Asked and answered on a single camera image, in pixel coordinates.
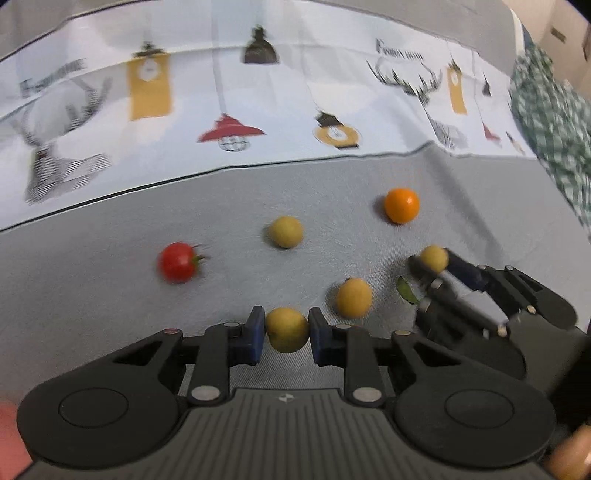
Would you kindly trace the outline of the person's hand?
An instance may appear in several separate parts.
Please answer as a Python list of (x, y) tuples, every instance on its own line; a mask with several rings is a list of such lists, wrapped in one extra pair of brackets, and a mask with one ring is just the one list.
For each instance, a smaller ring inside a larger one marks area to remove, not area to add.
[(591, 470), (591, 427), (582, 425), (544, 461), (547, 472), (559, 480), (585, 480)]

